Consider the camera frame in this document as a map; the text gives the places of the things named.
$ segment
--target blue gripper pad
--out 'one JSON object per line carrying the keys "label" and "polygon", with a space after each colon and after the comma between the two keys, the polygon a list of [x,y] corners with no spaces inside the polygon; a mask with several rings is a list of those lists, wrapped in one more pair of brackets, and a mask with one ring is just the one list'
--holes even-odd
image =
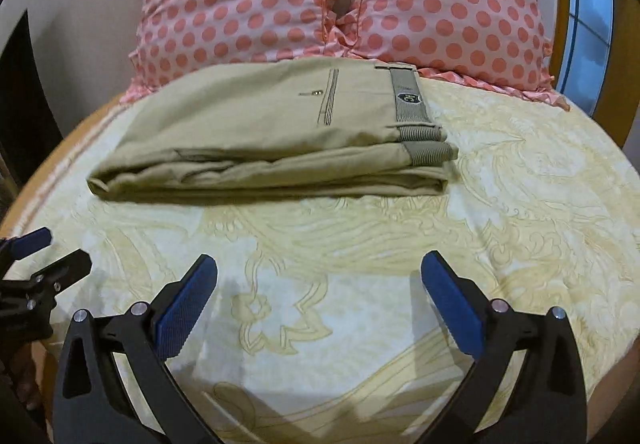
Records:
{"label": "blue gripper pad", "polygon": [[478,360],[484,350],[484,329],[482,320],[456,283],[460,278],[435,250],[425,254],[420,275],[460,351]]}
{"label": "blue gripper pad", "polygon": [[174,358],[180,353],[217,282],[216,261],[203,254],[181,281],[165,286],[157,296],[159,304],[163,303],[163,294],[172,296],[168,298],[170,303],[152,321],[155,350],[161,360]]}
{"label": "blue gripper pad", "polygon": [[33,231],[33,233],[14,238],[11,241],[11,254],[16,260],[22,260],[34,252],[49,247],[51,240],[51,231],[47,228],[40,228],[37,231]]}

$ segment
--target bed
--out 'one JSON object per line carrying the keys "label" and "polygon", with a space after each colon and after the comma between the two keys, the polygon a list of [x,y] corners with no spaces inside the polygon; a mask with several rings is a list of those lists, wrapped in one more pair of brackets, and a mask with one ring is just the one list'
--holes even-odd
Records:
{"label": "bed", "polygon": [[[638,174],[576,107],[420,85],[460,147],[437,197],[102,202],[86,176],[145,101],[116,98],[95,112],[40,168],[0,231],[54,232],[51,248],[15,265],[10,278],[78,247],[92,256],[91,276],[59,298],[47,349],[60,351],[75,310],[123,312],[207,253],[218,262],[218,288],[168,365],[226,442],[411,442],[471,364],[417,275],[421,257],[437,249],[488,297],[521,311],[565,307],[593,435],[637,370]],[[484,424],[499,417],[519,364]],[[120,365],[142,420],[157,427]]]}

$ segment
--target metal screw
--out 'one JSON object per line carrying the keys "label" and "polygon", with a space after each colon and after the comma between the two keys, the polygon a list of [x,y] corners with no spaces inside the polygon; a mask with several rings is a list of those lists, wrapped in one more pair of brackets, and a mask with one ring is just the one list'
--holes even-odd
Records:
{"label": "metal screw", "polygon": [[551,309],[551,313],[554,315],[556,319],[564,319],[566,318],[566,312],[562,307],[553,307]]}
{"label": "metal screw", "polygon": [[74,321],[76,323],[82,323],[86,319],[87,314],[88,312],[84,309],[77,310],[74,314]]}
{"label": "metal screw", "polygon": [[509,310],[509,304],[503,299],[494,299],[491,302],[491,308],[494,309],[495,312],[504,314],[505,312],[507,312],[507,310]]}
{"label": "metal screw", "polygon": [[142,316],[146,312],[146,303],[139,301],[138,303],[134,303],[133,307],[131,307],[131,313],[134,316]]}

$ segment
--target folded khaki trousers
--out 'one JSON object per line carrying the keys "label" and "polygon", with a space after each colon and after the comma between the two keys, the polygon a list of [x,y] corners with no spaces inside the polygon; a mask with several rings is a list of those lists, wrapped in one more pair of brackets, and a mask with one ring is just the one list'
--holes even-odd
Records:
{"label": "folded khaki trousers", "polygon": [[105,199],[437,194],[458,150],[415,67],[344,58],[218,65],[146,98],[88,179]]}

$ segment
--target bed sheet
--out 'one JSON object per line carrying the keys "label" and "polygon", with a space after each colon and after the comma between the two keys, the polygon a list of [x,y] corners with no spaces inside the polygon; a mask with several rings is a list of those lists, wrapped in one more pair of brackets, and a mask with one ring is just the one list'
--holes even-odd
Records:
{"label": "bed sheet", "polygon": [[[471,364],[420,283],[420,260],[437,249],[488,297],[537,313],[564,306],[591,395],[640,328],[638,174],[577,107],[420,84],[460,147],[437,197],[102,202],[85,179],[145,101],[110,108],[13,222],[12,234],[49,226],[54,244],[9,278],[78,247],[94,262],[59,296],[49,350],[60,350],[76,309],[112,315],[150,301],[207,253],[218,287],[168,366],[226,442],[412,442]],[[521,360],[483,424],[499,417]]]}

